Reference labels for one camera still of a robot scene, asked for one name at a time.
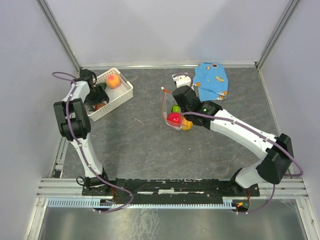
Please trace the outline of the brown egg toy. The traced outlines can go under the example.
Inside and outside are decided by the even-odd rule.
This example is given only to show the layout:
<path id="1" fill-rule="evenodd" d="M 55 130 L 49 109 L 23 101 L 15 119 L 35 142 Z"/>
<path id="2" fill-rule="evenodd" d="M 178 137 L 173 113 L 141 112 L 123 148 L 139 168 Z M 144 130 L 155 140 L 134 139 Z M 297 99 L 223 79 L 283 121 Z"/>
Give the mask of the brown egg toy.
<path id="1" fill-rule="evenodd" d="M 106 105 L 105 103 L 98 103 L 98 104 L 96 104 L 96 105 L 95 105 L 95 111 L 103 108 L 105 105 Z"/>

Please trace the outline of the clear zip top bag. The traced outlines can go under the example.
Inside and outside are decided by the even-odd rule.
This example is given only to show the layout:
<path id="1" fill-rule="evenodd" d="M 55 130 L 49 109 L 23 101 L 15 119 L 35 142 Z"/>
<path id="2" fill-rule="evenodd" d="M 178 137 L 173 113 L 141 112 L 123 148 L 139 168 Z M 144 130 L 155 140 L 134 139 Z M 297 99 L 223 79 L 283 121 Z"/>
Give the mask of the clear zip top bag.
<path id="1" fill-rule="evenodd" d="M 182 130 L 182 124 L 180 124 L 180 125 L 172 125 L 172 124 L 168 123 L 167 116 L 171 113 L 172 106 L 173 105 L 178 105 L 178 104 L 176 103 L 175 99 L 173 98 L 171 91 L 165 89 L 164 87 L 162 87 L 161 90 L 162 90 L 163 95 L 162 95 L 160 108 L 161 108 L 161 114 L 162 114 L 162 117 L 163 117 L 165 123 L 170 128 L 172 128 L 172 129 L 174 129 L 176 131 L 187 131 L 187 130 Z"/>

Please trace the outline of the green watermelon toy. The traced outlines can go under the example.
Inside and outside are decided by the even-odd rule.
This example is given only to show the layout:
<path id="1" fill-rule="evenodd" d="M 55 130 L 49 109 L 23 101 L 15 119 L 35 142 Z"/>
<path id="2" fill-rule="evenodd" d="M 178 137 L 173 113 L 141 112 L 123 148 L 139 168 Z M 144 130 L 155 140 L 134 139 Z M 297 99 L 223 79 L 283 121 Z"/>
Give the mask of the green watermelon toy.
<path id="1" fill-rule="evenodd" d="M 171 112 L 172 113 L 180 113 L 181 112 L 180 107 L 177 104 L 174 104 L 171 108 Z"/>

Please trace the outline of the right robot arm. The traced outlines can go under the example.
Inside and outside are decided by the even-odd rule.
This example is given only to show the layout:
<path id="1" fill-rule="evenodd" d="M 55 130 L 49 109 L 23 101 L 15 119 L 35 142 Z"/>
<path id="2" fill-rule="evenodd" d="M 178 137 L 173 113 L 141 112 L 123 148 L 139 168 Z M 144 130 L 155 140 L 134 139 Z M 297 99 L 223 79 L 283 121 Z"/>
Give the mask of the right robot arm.
<path id="1" fill-rule="evenodd" d="M 294 156 L 292 140 L 288 135 L 282 133 L 276 136 L 264 132 L 239 120 L 212 101 L 202 102 L 187 85 L 175 89 L 172 96 L 186 120 L 229 137 L 258 157 L 256 163 L 235 173 L 234 180 L 229 183 L 231 193 L 240 196 L 262 181 L 273 185 L 281 182 Z"/>

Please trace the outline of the red apple toy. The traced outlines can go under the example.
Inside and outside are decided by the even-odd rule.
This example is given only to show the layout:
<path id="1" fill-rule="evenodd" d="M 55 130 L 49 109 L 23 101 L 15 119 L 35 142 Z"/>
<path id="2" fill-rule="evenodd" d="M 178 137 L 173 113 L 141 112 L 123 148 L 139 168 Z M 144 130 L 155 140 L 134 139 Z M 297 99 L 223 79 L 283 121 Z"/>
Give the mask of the red apple toy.
<path id="1" fill-rule="evenodd" d="M 171 125 L 179 126 L 183 121 L 183 116 L 179 112 L 171 112 L 166 120 Z"/>

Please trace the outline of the yellow lemon toy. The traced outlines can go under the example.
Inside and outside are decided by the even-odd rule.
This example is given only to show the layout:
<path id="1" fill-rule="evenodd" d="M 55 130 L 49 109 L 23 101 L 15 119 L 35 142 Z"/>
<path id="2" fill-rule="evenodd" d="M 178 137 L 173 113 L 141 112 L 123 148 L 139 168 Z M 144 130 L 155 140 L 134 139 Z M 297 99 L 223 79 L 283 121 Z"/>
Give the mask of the yellow lemon toy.
<path id="1" fill-rule="evenodd" d="M 181 127 L 183 131 L 188 131 L 193 127 L 193 123 L 184 118 L 181 122 Z"/>

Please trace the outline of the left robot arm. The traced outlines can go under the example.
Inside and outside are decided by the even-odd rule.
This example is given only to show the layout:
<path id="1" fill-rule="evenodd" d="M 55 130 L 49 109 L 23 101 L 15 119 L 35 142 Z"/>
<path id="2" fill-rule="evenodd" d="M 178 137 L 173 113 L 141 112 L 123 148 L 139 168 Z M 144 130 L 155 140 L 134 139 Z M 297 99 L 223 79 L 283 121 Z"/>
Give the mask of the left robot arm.
<path id="1" fill-rule="evenodd" d="M 53 104 L 58 130 L 76 150 L 84 177 L 76 178 L 84 196 L 102 196 L 110 192 L 111 183 L 104 167 L 98 160 L 91 139 L 91 121 L 86 107 L 94 109 L 98 104 L 108 103 L 110 98 L 105 87 L 97 83 L 97 76 L 88 69 L 82 69 L 79 77 L 65 72 L 53 72 L 52 76 L 70 82 L 67 96 Z"/>

